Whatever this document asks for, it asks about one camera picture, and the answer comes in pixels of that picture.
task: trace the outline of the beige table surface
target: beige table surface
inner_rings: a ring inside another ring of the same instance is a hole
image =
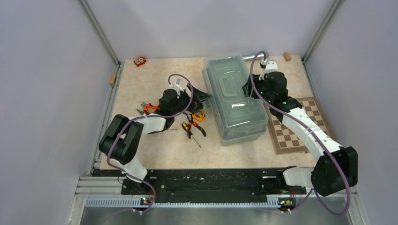
[[[285,73],[290,96],[294,98],[313,96],[298,55],[292,56],[290,62],[286,62],[283,56],[271,56],[270,59],[274,59],[278,64],[278,70]],[[168,88],[167,77],[173,73],[186,76],[194,87],[207,91],[202,76],[203,60],[204,58],[148,59],[146,64],[140,67],[136,67],[133,60],[126,60],[112,118],[116,114],[128,117],[139,116],[136,108],[141,109],[141,102],[157,105],[163,91]],[[253,73],[261,73],[258,63],[255,64]],[[185,115],[178,116],[171,126],[178,130],[141,136],[137,156],[145,168],[255,168],[315,165],[311,154],[295,153],[277,156],[274,153],[268,130],[255,141],[221,146],[214,116],[210,111],[206,111],[206,117],[200,123],[207,132],[207,137],[203,137],[199,130],[192,129],[195,138],[202,146],[200,148],[194,140],[188,139],[181,128],[182,122],[187,122]],[[105,155],[102,155],[100,169],[113,169],[107,165]]]

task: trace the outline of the plastic storage container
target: plastic storage container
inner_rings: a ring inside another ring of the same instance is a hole
[[[206,58],[203,77],[222,145],[256,140],[267,129],[268,116],[259,99],[245,97],[249,72],[239,53]]]

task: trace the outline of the white wall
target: white wall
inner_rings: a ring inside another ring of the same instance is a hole
[[[359,155],[371,224],[397,224],[398,1],[345,1],[309,61],[337,139]]]
[[[0,224],[65,224],[114,65],[77,0],[0,2]]]
[[[333,0],[88,0],[120,60],[304,55]]]

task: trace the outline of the chessboard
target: chessboard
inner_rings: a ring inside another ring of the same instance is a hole
[[[322,108],[315,97],[298,98],[298,102],[306,110],[308,116],[332,139],[334,136],[330,129],[326,117],[323,114]],[[308,149],[302,143],[297,135],[293,133],[284,124],[270,113],[269,108],[266,107],[269,116],[268,128],[274,144],[275,154],[289,154],[298,152],[308,152]]]

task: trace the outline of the gray floor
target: gray floor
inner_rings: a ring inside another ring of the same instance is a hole
[[[327,199],[328,206],[336,211],[344,208],[343,199]],[[120,208],[86,208],[81,225],[97,225]],[[130,211],[122,212],[104,225],[351,225],[347,215],[329,214],[316,198],[310,198],[292,214],[278,214],[267,209],[249,208],[154,208],[140,216]]]

